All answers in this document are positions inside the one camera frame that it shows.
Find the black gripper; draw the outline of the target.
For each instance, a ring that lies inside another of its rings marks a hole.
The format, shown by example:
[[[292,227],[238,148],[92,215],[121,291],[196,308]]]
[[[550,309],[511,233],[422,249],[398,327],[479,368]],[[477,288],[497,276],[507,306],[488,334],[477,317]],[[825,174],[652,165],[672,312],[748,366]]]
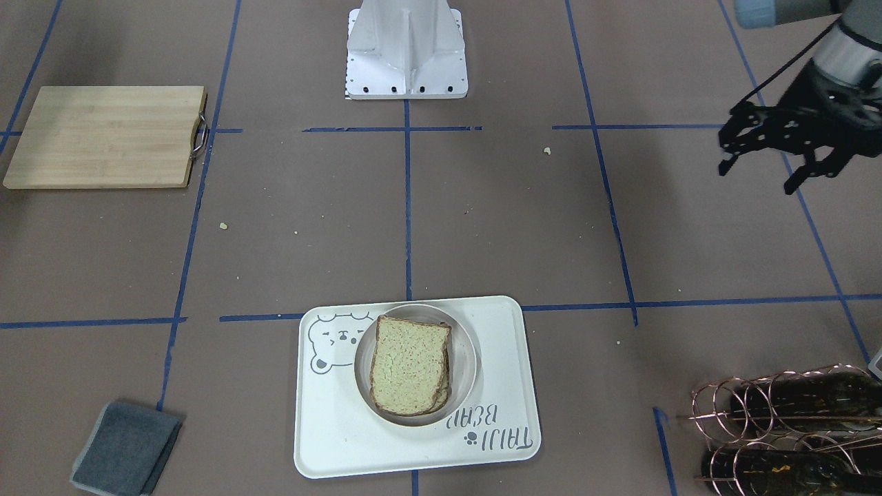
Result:
[[[719,176],[743,155],[763,149],[802,156],[803,165],[783,185],[784,194],[792,195],[809,178],[838,176],[857,155],[880,155],[880,90],[844,87],[809,62],[776,105],[743,99],[731,107],[718,141],[724,151]]]

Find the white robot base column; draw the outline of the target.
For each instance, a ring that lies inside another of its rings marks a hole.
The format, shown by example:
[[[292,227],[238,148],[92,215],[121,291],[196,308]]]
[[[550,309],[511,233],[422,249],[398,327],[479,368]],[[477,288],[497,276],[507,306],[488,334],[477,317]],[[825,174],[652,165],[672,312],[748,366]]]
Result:
[[[447,1],[363,1],[350,10],[348,99],[463,99],[468,93],[462,16]]]

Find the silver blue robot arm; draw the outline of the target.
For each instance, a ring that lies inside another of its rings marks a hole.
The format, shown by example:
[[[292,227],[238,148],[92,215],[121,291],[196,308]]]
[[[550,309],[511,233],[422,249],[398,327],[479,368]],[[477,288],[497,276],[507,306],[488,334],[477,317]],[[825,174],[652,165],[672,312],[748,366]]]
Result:
[[[800,155],[802,166],[784,183],[793,194],[810,178],[835,178],[856,156],[881,151],[879,1],[737,1],[741,28],[771,28],[832,17],[832,22],[796,56],[776,70],[780,76],[799,59],[799,70],[778,103],[752,102],[753,89],[730,109],[718,133],[725,176],[744,154],[763,149]]]

